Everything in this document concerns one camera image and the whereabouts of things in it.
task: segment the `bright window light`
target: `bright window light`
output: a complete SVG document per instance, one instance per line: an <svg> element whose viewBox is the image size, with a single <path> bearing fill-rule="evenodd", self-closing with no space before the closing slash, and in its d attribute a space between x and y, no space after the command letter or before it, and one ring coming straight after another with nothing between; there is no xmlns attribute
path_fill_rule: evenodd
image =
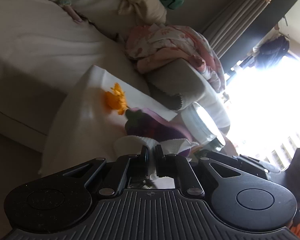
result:
<svg viewBox="0 0 300 240"><path fill-rule="evenodd" d="M224 74L224 79L225 79L225 81L227 81L229 78L230 78L230 76L229 76L227 73L225 73L225 74Z"/></svg>
<svg viewBox="0 0 300 240"><path fill-rule="evenodd" d="M281 148L294 152L288 138L300 137L300 61L284 56L272 69L245 68L226 92L230 96L228 138L239 154L263 160L274 150L279 155L283 142Z"/></svg>

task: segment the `orange petals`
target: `orange petals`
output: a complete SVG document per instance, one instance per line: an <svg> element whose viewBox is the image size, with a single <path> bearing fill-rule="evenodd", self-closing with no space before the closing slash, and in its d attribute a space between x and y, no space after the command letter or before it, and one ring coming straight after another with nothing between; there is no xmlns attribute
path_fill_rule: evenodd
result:
<svg viewBox="0 0 300 240"><path fill-rule="evenodd" d="M119 115L123 115L125 110L129 108L127 105L125 94L118 83L115 83L114 87L111 88L111 90L113 91L113 93L109 91L105 93L106 104L111 109L117 110Z"/></svg>

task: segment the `pink floral fabric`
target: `pink floral fabric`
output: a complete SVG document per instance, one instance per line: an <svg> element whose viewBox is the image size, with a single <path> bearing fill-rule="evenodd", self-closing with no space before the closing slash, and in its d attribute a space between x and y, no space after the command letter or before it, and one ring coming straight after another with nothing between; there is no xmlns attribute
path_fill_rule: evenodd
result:
<svg viewBox="0 0 300 240"><path fill-rule="evenodd" d="M126 43L126 53L137 60L137 70L148 73L177 58L188 61L217 93L225 89L220 60L208 41L187 26L137 26Z"/></svg>

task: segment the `round knob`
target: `round knob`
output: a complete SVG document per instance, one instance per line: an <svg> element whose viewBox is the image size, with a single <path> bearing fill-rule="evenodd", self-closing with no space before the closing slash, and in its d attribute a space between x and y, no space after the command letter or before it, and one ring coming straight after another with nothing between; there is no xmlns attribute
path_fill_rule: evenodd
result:
<svg viewBox="0 0 300 240"><path fill-rule="evenodd" d="M238 203L248 209L264 210L274 203L273 196L261 189L246 189L237 194Z"/></svg>
<svg viewBox="0 0 300 240"><path fill-rule="evenodd" d="M111 196L114 194L114 190L112 188L105 187L99 190L99 194L102 196Z"/></svg>
<svg viewBox="0 0 300 240"><path fill-rule="evenodd" d="M50 210L60 206L65 199L62 192L55 189L39 189L31 193L28 204L38 210Z"/></svg>
<svg viewBox="0 0 300 240"><path fill-rule="evenodd" d="M203 191L200 188L192 187L187 190L187 193L192 196L199 196L203 193Z"/></svg>

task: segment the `white curtain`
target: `white curtain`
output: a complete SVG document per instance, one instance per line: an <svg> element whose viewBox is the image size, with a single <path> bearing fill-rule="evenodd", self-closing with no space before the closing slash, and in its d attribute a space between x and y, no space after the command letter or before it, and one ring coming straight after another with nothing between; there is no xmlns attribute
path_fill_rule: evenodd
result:
<svg viewBox="0 0 300 240"><path fill-rule="evenodd" d="M233 0L202 34L220 58L242 35L271 0Z"/></svg>

